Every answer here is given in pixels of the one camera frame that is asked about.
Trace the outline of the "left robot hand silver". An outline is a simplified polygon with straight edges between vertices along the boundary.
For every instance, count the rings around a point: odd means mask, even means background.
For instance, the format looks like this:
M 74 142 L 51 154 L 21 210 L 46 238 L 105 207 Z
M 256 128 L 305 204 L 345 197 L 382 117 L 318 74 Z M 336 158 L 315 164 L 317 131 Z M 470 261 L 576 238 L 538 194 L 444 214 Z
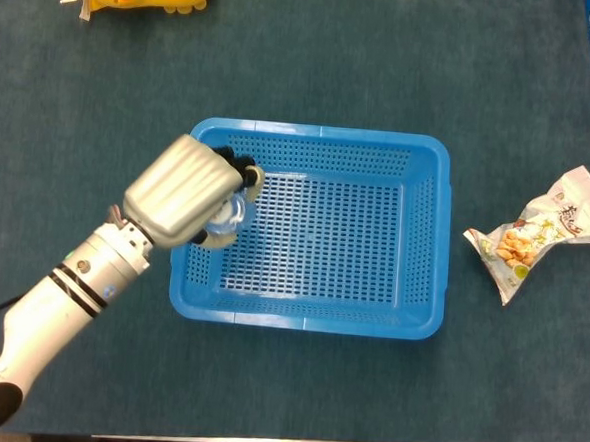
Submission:
M 191 243 L 221 249 L 235 243 L 237 233 L 211 233 L 207 224 L 236 193 L 255 201 L 265 179 L 252 157 L 185 134 L 125 191 L 123 210 L 157 247 Z

